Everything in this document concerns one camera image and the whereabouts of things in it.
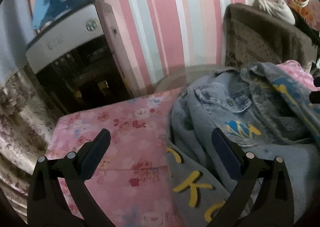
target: plastic bag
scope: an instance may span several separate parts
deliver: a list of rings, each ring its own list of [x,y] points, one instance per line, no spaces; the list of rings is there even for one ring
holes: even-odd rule
[[[295,9],[313,29],[320,31],[320,1],[318,0],[285,0]]]

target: jacket pocket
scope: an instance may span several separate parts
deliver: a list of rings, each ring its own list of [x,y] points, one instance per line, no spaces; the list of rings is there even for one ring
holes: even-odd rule
[[[195,93],[202,102],[218,105],[232,113],[241,113],[252,103],[244,91],[230,94],[225,85],[220,83],[195,89]]]

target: pink and white striped wall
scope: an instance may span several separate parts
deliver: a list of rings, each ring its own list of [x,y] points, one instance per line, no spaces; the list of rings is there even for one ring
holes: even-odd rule
[[[177,68],[224,63],[225,9],[230,3],[254,0],[105,1],[114,9],[142,95]]]

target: denim jacket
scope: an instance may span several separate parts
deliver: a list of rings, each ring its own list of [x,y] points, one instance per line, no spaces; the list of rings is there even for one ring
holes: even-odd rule
[[[167,159],[173,197],[187,226],[206,226],[236,186],[212,145],[217,127],[244,152],[284,158],[295,221],[302,216],[320,180],[320,106],[310,103],[309,94],[271,63],[202,77],[182,91],[169,115]]]

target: pink blanket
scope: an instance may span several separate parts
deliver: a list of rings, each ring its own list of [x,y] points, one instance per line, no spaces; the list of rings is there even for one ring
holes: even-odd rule
[[[305,72],[301,65],[295,60],[288,60],[282,64],[276,65],[281,68],[291,77],[296,79],[299,83],[301,83],[304,87],[312,90],[312,91],[320,91],[320,87],[315,87],[313,84],[313,77],[311,74]]]
[[[167,114],[180,89],[157,93],[62,117],[47,157],[64,157],[92,141],[102,128],[111,144],[92,179],[91,195],[116,226],[183,227],[172,200],[164,136]],[[81,216],[63,179],[73,214]]]

